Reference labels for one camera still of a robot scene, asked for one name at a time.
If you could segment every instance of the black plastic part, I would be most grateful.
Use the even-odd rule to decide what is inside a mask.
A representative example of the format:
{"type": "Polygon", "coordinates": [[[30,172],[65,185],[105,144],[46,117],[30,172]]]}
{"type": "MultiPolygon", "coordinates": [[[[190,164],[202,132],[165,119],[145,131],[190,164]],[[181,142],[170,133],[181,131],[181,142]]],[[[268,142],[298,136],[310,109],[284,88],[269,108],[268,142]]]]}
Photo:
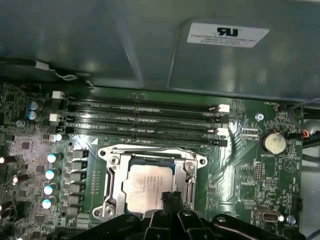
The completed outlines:
{"type": "Polygon", "coordinates": [[[0,113],[0,127],[3,127],[5,125],[5,113],[4,112],[1,112],[0,113]]]}
{"type": "Polygon", "coordinates": [[[296,139],[296,140],[303,140],[304,139],[304,135],[302,133],[297,133],[297,132],[289,132],[288,133],[288,140],[292,140],[292,139],[296,139]]]}
{"type": "Polygon", "coordinates": [[[181,199],[181,192],[163,192],[161,196],[162,209],[173,214],[177,214],[178,212],[184,209],[184,204],[181,199]]]}
{"type": "Polygon", "coordinates": [[[5,140],[8,142],[13,142],[15,139],[16,139],[16,137],[13,134],[6,134],[5,135],[5,140]]]}
{"type": "Polygon", "coordinates": [[[302,198],[300,198],[299,196],[292,196],[292,209],[301,212],[302,208],[303,208],[302,198]]]}
{"type": "Polygon", "coordinates": [[[280,235],[267,232],[235,217],[219,214],[212,218],[213,231],[221,233],[227,239],[241,240],[285,240],[280,235]]]}
{"type": "Polygon", "coordinates": [[[140,229],[140,220],[132,214],[123,214],[94,228],[80,233],[70,240],[123,239],[140,229]]]}
{"type": "Polygon", "coordinates": [[[10,223],[0,228],[0,240],[5,240],[14,235],[14,226],[10,223]]]}

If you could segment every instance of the label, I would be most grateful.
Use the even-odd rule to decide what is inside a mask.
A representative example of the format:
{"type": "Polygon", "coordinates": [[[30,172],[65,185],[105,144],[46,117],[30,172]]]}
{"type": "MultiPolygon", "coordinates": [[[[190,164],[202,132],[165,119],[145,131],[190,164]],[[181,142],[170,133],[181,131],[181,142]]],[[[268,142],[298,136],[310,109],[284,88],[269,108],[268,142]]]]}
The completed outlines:
{"type": "Polygon", "coordinates": [[[253,48],[268,32],[266,28],[192,23],[187,43],[253,48]]]}

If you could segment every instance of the green circuit board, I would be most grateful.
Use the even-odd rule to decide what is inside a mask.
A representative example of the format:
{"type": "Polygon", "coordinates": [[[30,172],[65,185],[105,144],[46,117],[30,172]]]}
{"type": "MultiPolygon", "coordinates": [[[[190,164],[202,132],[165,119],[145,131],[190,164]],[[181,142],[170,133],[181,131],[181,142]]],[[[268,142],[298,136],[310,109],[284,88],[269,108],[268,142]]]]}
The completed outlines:
{"type": "MultiPolygon", "coordinates": [[[[207,220],[225,213],[281,235],[299,228],[302,141],[288,138],[289,133],[297,130],[286,108],[282,108],[286,103],[100,87],[33,87],[4,83],[1,88],[0,113],[4,115],[1,152],[15,155],[17,162],[5,170],[5,179],[0,182],[0,202],[10,199],[25,202],[25,216],[15,223],[14,236],[27,233],[32,237],[33,232],[46,235],[56,227],[84,230],[100,224],[92,216],[92,210],[102,204],[106,177],[106,162],[98,157],[98,150],[123,143],[179,147],[206,156],[207,166],[197,173],[195,210],[207,220]],[[53,101],[52,91],[63,91],[66,97],[53,101]],[[41,115],[38,121],[27,118],[31,101],[43,106],[37,112],[41,115]],[[228,105],[229,111],[211,114],[209,106],[219,105],[228,105]],[[52,130],[57,129],[49,121],[52,113],[64,119],[63,131],[72,130],[66,133],[67,140],[50,141],[52,130]],[[215,141],[213,144],[208,129],[221,124],[208,123],[207,118],[225,115],[229,120],[228,134],[215,136],[215,140],[223,141],[222,145],[215,141]],[[141,119],[157,121],[141,122],[141,119]],[[18,120],[25,126],[17,127],[18,120]],[[188,127],[186,123],[196,124],[188,127]],[[141,134],[141,129],[154,132],[141,134]],[[284,136],[283,152],[272,154],[262,147],[263,137],[270,133],[284,136]],[[52,182],[44,172],[49,168],[64,172],[68,153],[79,149],[89,151],[79,214],[69,216],[64,210],[63,174],[54,179],[60,186],[57,204],[44,209],[43,189],[52,182]],[[50,165],[47,155],[54,152],[66,157],[50,165]],[[10,181],[16,173],[27,173],[28,181],[13,186],[10,181]],[[265,222],[257,214],[257,208],[262,207],[276,210],[284,218],[293,216],[296,223],[265,222]]],[[[303,111],[300,109],[295,116],[302,121],[303,111]]]]}

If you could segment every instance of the electrolytic capacitor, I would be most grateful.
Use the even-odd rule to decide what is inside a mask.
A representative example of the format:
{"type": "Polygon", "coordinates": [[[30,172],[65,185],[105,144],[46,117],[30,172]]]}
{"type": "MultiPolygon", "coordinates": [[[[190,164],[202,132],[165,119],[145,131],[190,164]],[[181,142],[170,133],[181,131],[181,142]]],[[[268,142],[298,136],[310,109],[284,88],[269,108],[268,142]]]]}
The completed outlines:
{"type": "Polygon", "coordinates": [[[59,152],[50,153],[46,159],[49,163],[53,164],[56,161],[59,161],[62,158],[62,154],[59,152]]]}
{"type": "Polygon", "coordinates": [[[54,177],[59,176],[59,174],[60,174],[59,169],[52,168],[52,169],[50,169],[50,170],[45,172],[45,178],[48,179],[48,180],[51,180],[54,177]]]}
{"type": "Polygon", "coordinates": [[[39,121],[41,119],[41,114],[35,111],[30,111],[27,114],[27,118],[34,121],[39,121]]]}
{"type": "Polygon", "coordinates": [[[2,156],[2,157],[0,157],[0,165],[1,164],[15,163],[16,160],[17,159],[16,159],[15,156],[2,156]]]}
{"type": "Polygon", "coordinates": [[[18,183],[21,183],[23,181],[27,181],[29,179],[29,175],[24,173],[24,174],[21,174],[21,175],[14,175],[13,178],[12,178],[12,183],[13,184],[18,184],[18,183]]]}
{"type": "Polygon", "coordinates": [[[40,111],[42,109],[42,104],[40,102],[31,101],[28,107],[32,111],[40,111]]]}
{"type": "Polygon", "coordinates": [[[52,183],[50,183],[50,185],[47,185],[44,187],[43,192],[46,195],[51,195],[57,189],[58,189],[58,185],[55,182],[52,182],[52,183]]]}
{"type": "Polygon", "coordinates": [[[18,237],[17,240],[30,240],[30,235],[25,233],[18,237]]]}
{"type": "Polygon", "coordinates": [[[14,202],[11,200],[0,203],[0,212],[9,208],[12,204],[14,204],[14,202]]]}
{"type": "Polygon", "coordinates": [[[57,199],[54,196],[50,196],[49,198],[43,200],[42,207],[44,209],[49,209],[51,208],[52,205],[55,205],[56,202],[57,202],[57,199]]]}
{"type": "Polygon", "coordinates": [[[0,220],[7,218],[10,215],[10,212],[10,208],[7,208],[6,210],[2,211],[0,214],[0,220]]]}
{"type": "Polygon", "coordinates": [[[56,134],[56,135],[54,136],[54,138],[55,138],[55,141],[56,141],[56,142],[61,142],[61,141],[67,140],[67,139],[68,139],[68,135],[67,135],[67,134],[60,134],[60,133],[58,133],[58,134],[56,134]]]}
{"type": "Polygon", "coordinates": [[[15,126],[20,129],[22,129],[25,125],[26,125],[26,122],[24,120],[17,120],[15,122],[15,126]]]}
{"type": "Polygon", "coordinates": [[[286,222],[288,224],[294,225],[294,224],[296,224],[297,220],[296,220],[296,218],[294,216],[289,215],[289,216],[286,217],[286,222]]]}

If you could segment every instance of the cable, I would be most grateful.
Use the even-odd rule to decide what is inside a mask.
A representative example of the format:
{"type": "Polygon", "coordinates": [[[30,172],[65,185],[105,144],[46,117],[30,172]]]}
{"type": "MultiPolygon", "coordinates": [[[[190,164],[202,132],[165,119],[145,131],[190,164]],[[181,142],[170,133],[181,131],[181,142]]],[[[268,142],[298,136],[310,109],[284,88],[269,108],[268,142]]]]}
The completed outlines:
{"type": "Polygon", "coordinates": [[[318,237],[320,235],[320,229],[314,231],[313,233],[311,233],[309,236],[306,237],[305,240],[312,240],[316,237],[318,237]]]}
{"type": "Polygon", "coordinates": [[[320,164],[320,157],[316,157],[316,156],[302,154],[302,160],[306,160],[308,162],[320,164]]]}
{"type": "Polygon", "coordinates": [[[55,75],[57,75],[59,78],[65,80],[65,81],[72,81],[72,80],[76,80],[78,78],[76,75],[72,75],[72,74],[61,76],[57,72],[55,73],[55,75]]]}
{"type": "Polygon", "coordinates": [[[59,78],[65,80],[65,81],[73,81],[78,79],[78,77],[74,74],[67,74],[67,75],[60,75],[57,73],[56,69],[50,68],[49,64],[31,60],[31,59],[24,59],[24,58],[16,58],[16,57],[0,57],[0,65],[19,65],[19,66],[27,66],[27,67],[33,67],[36,69],[42,69],[45,71],[53,71],[55,72],[55,75],[59,78]]]}
{"type": "Polygon", "coordinates": [[[308,136],[309,136],[309,133],[308,133],[307,130],[304,129],[304,127],[303,127],[302,125],[300,125],[300,124],[298,123],[297,120],[295,120],[295,118],[294,118],[294,116],[293,116],[294,110],[296,110],[296,109],[298,109],[298,108],[300,108],[300,107],[302,107],[302,106],[304,106],[304,105],[312,104],[312,103],[317,103],[317,102],[320,102],[320,97],[317,97],[317,98],[313,98],[313,99],[310,99],[310,100],[307,100],[307,101],[300,102],[300,103],[294,105],[293,107],[291,107],[291,108],[289,109],[289,111],[288,111],[288,117],[289,117],[291,123],[292,123],[293,125],[295,125],[295,127],[296,127],[297,129],[301,130],[302,133],[303,133],[303,135],[304,135],[305,137],[306,137],[307,134],[308,134],[308,136]]]}

